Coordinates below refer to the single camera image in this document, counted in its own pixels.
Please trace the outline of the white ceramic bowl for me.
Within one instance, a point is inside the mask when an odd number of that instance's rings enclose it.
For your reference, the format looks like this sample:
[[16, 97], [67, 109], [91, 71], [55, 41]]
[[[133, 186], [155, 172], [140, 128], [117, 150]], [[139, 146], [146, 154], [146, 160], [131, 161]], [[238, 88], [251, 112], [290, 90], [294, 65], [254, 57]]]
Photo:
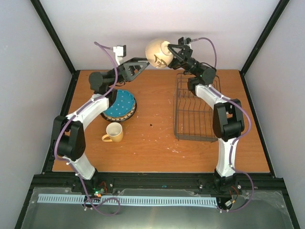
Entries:
[[147, 61], [157, 69], [166, 68], [173, 60], [173, 54], [168, 48], [170, 43], [162, 39], [150, 41], [145, 48]]

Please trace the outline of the teal polka dot plate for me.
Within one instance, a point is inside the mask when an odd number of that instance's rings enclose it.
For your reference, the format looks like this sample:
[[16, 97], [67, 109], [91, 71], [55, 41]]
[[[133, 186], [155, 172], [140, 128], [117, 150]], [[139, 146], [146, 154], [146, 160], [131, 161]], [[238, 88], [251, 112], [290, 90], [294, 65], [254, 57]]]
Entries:
[[115, 102], [102, 114], [112, 119], [125, 117], [136, 110], [136, 100], [127, 90], [117, 90]]

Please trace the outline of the black wire dish rack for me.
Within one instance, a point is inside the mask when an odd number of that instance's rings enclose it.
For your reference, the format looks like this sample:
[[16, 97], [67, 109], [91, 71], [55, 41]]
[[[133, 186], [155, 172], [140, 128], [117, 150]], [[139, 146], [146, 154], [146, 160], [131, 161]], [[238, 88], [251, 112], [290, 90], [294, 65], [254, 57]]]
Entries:
[[179, 73], [173, 98], [173, 130], [178, 140], [215, 142], [213, 110], [201, 98], [188, 90], [191, 75]]

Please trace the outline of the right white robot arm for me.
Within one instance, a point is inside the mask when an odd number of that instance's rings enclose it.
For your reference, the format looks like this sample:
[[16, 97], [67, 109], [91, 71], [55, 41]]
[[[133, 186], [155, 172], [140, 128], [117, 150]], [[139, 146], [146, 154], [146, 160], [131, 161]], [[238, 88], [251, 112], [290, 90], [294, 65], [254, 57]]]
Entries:
[[213, 87], [216, 68], [193, 58], [193, 51], [188, 45], [169, 44], [168, 50], [173, 54], [169, 68], [183, 68], [192, 74], [188, 79], [188, 90], [204, 100], [213, 110], [212, 128], [219, 144], [213, 187], [221, 192], [235, 182], [236, 148], [244, 131], [241, 102], [224, 96]]

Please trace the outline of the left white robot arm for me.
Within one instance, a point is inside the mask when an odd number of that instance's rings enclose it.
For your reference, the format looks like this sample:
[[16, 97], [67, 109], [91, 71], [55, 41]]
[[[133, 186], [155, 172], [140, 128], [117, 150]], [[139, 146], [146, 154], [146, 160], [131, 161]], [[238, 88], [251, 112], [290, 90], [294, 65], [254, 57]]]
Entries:
[[133, 81], [148, 65], [146, 58], [135, 57], [107, 72], [92, 72], [89, 75], [91, 98], [71, 114], [54, 119], [54, 156], [71, 165], [76, 175], [83, 178], [82, 186], [89, 192], [98, 189], [99, 180], [94, 177], [96, 169], [85, 155], [85, 129], [99, 115], [114, 122], [122, 122], [133, 115], [137, 107], [134, 96], [114, 86]]

